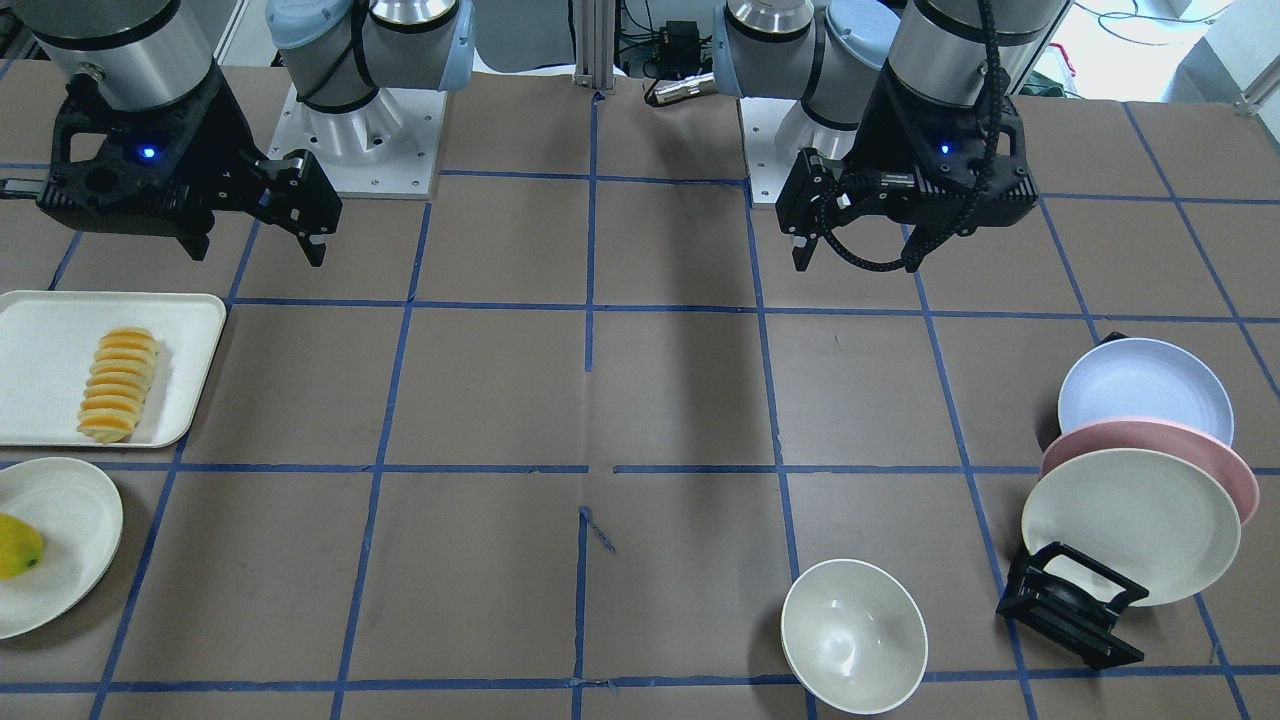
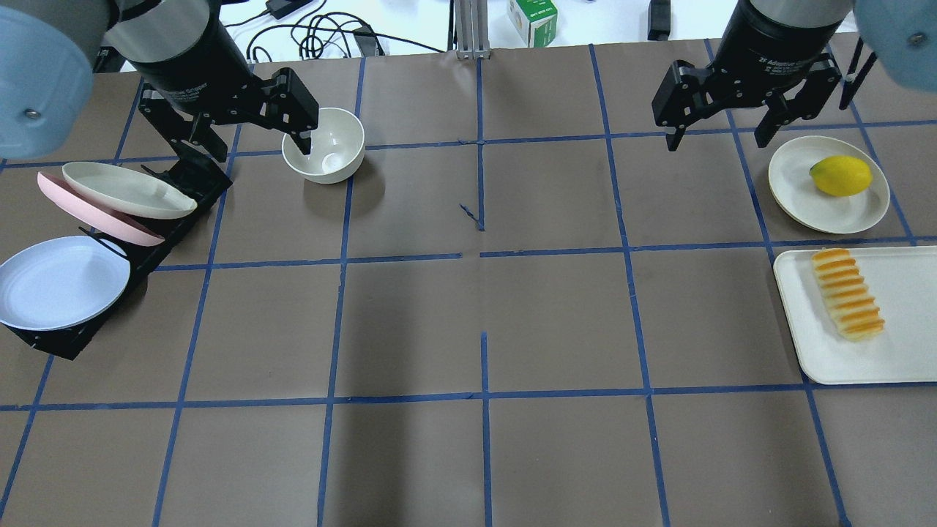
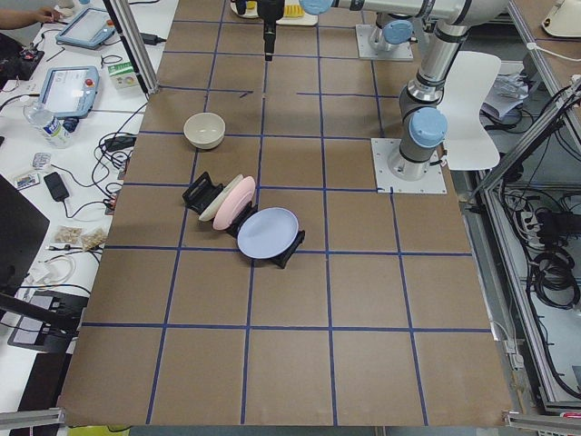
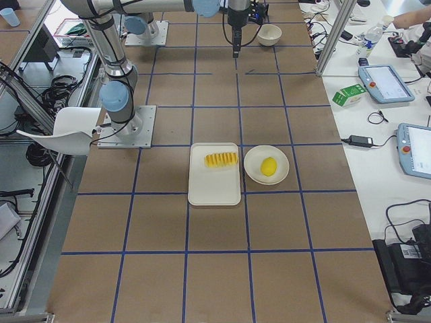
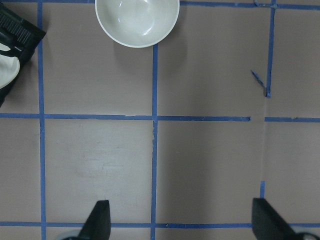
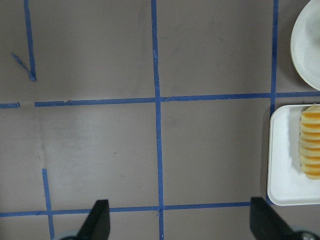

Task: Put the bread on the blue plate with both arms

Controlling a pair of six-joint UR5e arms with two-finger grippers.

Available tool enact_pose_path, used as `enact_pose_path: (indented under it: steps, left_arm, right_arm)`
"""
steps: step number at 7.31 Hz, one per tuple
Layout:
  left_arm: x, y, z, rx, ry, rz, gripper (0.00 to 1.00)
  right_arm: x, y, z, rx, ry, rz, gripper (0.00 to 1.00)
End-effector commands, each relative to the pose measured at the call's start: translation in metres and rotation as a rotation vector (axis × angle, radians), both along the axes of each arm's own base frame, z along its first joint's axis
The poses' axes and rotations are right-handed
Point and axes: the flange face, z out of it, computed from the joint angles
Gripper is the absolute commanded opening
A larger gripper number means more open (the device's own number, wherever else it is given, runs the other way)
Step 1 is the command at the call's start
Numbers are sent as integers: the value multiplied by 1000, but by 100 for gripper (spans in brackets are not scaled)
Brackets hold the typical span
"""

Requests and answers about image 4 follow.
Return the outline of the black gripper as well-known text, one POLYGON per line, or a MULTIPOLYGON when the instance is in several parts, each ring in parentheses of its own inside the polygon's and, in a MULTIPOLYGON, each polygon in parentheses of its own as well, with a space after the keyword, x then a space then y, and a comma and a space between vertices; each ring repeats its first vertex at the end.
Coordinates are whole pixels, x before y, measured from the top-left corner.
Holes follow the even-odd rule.
POLYGON ((236 52, 240 51, 242 46, 242 27, 240 26, 232 26, 232 57, 236 58, 236 52))

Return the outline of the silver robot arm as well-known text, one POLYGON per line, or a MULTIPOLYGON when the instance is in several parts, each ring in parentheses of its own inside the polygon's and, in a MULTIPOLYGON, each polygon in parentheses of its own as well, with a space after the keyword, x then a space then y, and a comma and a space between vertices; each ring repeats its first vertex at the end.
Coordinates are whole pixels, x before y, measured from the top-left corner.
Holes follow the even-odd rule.
POLYGON ((159 35, 159 27, 153 17, 143 17, 141 15, 126 15, 124 22, 125 29, 130 34, 141 39, 153 39, 159 35))
POLYGON ((125 80, 130 74, 131 63, 116 32, 113 13, 139 17, 144 13, 184 11, 211 17, 221 6, 219 1, 63 1, 62 4, 87 26, 108 76, 125 80))

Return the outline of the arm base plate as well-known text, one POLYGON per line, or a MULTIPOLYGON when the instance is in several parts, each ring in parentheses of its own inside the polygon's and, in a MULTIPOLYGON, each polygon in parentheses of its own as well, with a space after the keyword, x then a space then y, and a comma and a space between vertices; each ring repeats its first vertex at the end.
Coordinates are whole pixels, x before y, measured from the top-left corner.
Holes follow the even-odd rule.
POLYGON ((144 24, 143 27, 132 27, 128 30, 125 46, 129 47, 150 47, 165 46, 168 33, 168 21, 152 21, 144 24))
POLYGON ((122 124, 112 122, 108 113, 104 113, 104 124, 100 132, 101 139, 97 141, 101 149, 129 149, 152 146, 152 135, 156 119, 156 106, 136 106, 135 115, 123 128, 122 124))

